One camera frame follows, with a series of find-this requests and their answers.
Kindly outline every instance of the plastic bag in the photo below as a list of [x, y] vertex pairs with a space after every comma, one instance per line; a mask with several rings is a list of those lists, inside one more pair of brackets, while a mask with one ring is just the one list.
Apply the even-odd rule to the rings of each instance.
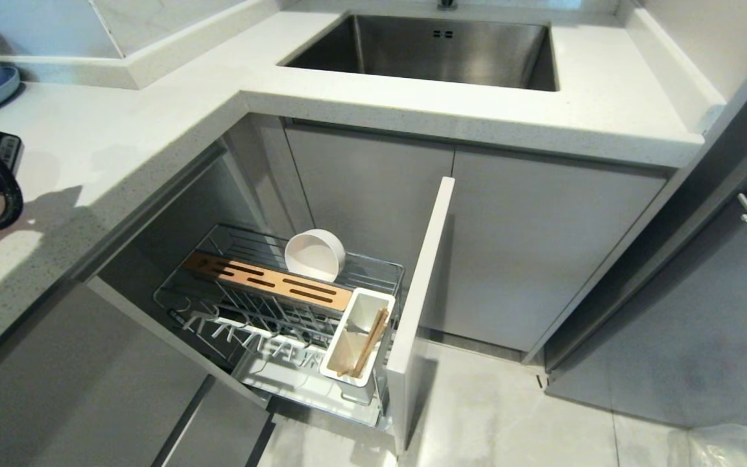
[[672, 436], [670, 467], [747, 467], [747, 426], [718, 425]]

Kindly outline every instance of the white quartz countertop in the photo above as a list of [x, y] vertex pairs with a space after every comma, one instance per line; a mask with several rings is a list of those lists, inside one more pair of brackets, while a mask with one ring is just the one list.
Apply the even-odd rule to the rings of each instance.
[[[349, 11], [551, 24], [560, 91], [277, 65]], [[249, 112], [672, 169], [687, 165], [703, 144], [613, 16], [304, 0], [142, 91], [28, 83], [0, 109], [0, 130], [26, 146], [17, 177], [25, 210], [0, 232], [0, 336]]]

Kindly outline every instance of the gray cabinet door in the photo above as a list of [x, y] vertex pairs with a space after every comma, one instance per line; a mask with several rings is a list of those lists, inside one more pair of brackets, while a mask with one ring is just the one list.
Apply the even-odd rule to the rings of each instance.
[[457, 148], [432, 328], [528, 351], [665, 183], [634, 169]]
[[403, 264], [407, 287], [453, 146], [302, 126], [287, 139], [315, 226], [347, 251]]
[[77, 285], [0, 361], [0, 467], [151, 465], [206, 375]]
[[270, 414], [225, 384], [213, 385], [202, 399], [166, 467], [241, 467]]

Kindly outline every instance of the stainless steel sink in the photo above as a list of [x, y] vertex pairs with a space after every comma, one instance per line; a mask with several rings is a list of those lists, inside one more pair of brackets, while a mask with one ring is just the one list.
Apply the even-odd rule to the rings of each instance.
[[286, 66], [557, 91], [547, 27], [349, 16]]

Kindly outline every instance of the white utensil holder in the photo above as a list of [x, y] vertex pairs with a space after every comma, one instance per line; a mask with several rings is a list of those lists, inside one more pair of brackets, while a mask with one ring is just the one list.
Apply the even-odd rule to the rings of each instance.
[[350, 373], [345, 373], [343, 376], [339, 374], [355, 366], [364, 351], [368, 334], [373, 331], [372, 327], [377, 313], [385, 307], [388, 311], [386, 319], [390, 319], [391, 311], [394, 310], [394, 302], [395, 299], [391, 295], [361, 288], [354, 290], [353, 295], [350, 296], [348, 309], [342, 315], [327, 353], [319, 366], [319, 373], [335, 379], [342, 391], [342, 396], [349, 401], [368, 405], [374, 396], [376, 387], [372, 373], [374, 361], [382, 346], [381, 339], [374, 345], [359, 377], [353, 377]]

